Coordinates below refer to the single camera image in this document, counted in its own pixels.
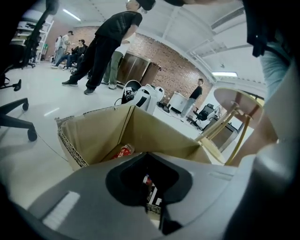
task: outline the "chair wheel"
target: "chair wheel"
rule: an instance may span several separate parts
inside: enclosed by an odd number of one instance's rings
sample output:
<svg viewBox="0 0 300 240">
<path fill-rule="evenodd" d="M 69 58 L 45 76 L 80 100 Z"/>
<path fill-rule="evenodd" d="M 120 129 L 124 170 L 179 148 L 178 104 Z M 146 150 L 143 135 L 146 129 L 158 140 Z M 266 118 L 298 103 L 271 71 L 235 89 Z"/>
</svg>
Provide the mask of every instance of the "chair wheel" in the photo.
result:
<svg viewBox="0 0 300 240">
<path fill-rule="evenodd" d="M 24 111 L 27 111 L 27 110 L 28 110 L 28 107 L 29 107 L 29 104 L 28 104 L 28 103 L 24 103 L 24 104 L 22 105 L 22 108 L 23 108 Z"/>
<path fill-rule="evenodd" d="M 32 130 L 32 129 L 28 129 L 27 136 L 28 136 L 29 141 L 31 141 L 31 142 L 35 141 L 38 138 L 36 131 Z"/>
</svg>

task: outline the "fluorescent light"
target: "fluorescent light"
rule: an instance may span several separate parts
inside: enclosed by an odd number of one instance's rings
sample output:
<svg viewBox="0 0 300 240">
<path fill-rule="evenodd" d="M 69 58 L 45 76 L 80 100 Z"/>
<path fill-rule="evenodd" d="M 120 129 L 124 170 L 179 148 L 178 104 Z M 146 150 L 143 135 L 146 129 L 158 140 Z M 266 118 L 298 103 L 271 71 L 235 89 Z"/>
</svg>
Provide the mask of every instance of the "fluorescent light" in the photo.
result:
<svg viewBox="0 0 300 240">
<path fill-rule="evenodd" d="M 74 17 L 75 19 L 81 21 L 79 17 L 76 17 L 73 13 L 70 13 L 68 10 L 63 9 L 63 11 L 64 11 L 65 13 L 69 14 L 70 16 Z"/>
<path fill-rule="evenodd" d="M 212 72 L 214 76 L 238 77 L 235 72 Z"/>
<path fill-rule="evenodd" d="M 53 112 L 55 112 L 55 111 L 57 111 L 57 110 L 59 110 L 59 107 L 58 107 L 58 108 L 55 108 L 55 109 L 53 109 L 53 110 L 52 110 L 52 111 L 50 111 L 50 112 L 47 112 L 47 113 L 45 113 L 45 114 L 44 114 L 44 117 L 48 116 L 49 114 L 51 114 L 51 113 L 53 113 Z"/>
</svg>

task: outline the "white robot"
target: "white robot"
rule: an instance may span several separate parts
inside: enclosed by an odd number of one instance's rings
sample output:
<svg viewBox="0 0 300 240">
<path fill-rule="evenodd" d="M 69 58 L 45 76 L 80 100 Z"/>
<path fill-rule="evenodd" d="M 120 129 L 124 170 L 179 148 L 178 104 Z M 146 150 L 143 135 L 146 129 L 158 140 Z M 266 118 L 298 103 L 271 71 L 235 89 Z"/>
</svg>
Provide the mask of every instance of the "white robot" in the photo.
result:
<svg viewBox="0 0 300 240">
<path fill-rule="evenodd" d="M 160 102 L 165 95 L 165 90 L 161 87 L 153 88 L 147 84 L 142 87 L 136 80 L 126 83 L 121 104 L 137 105 L 150 114 L 154 113 L 157 102 Z"/>
</svg>

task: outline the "white cabinet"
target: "white cabinet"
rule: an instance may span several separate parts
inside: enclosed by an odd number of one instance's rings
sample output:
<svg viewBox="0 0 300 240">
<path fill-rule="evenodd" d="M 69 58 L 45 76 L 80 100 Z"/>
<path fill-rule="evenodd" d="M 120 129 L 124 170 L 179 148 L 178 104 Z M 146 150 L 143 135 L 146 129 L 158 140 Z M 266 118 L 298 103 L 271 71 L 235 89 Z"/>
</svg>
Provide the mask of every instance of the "white cabinet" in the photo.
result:
<svg viewBox="0 0 300 240">
<path fill-rule="evenodd" d="M 174 92 L 173 96 L 171 97 L 171 99 L 168 103 L 168 107 L 169 107 L 169 109 L 175 108 L 179 112 L 182 112 L 187 101 L 188 101 L 188 98 L 186 98 L 185 96 L 183 96 L 182 94 L 180 94 L 178 92 Z"/>
</svg>

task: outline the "black shoe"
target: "black shoe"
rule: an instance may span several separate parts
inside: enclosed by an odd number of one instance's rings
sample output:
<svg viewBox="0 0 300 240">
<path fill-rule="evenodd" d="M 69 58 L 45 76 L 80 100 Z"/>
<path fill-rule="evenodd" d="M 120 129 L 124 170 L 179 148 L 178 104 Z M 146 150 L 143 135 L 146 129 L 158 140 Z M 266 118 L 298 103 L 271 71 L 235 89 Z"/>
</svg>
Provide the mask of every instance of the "black shoe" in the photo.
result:
<svg viewBox="0 0 300 240">
<path fill-rule="evenodd" d="M 91 94 L 93 94 L 94 93 L 94 89 L 90 89 L 90 88 L 87 88 L 85 91 L 84 91 L 84 94 L 85 95 L 91 95 Z"/>
<path fill-rule="evenodd" d="M 78 84 L 76 82 L 70 82 L 70 80 L 68 80 L 66 82 L 62 82 L 61 85 L 70 86 L 70 87 L 78 87 Z"/>
</svg>

